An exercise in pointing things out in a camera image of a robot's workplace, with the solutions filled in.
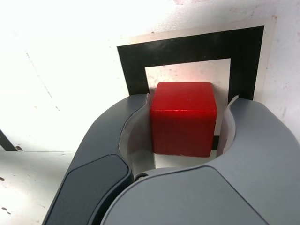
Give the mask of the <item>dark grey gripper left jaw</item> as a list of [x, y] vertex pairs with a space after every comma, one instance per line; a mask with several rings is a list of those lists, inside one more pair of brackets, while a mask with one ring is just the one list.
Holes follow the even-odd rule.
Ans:
[[98, 225], [135, 176], [155, 167], [150, 95], [131, 95], [91, 125], [44, 218], [45, 225]]

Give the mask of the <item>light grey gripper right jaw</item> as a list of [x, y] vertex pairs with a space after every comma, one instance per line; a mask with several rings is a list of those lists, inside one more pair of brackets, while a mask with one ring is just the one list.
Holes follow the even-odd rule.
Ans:
[[261, 103], [236, 99], [230, 148], [203, 165], [147, 176], [125, 189], [104, 225], [297, 225], [300, 144]]

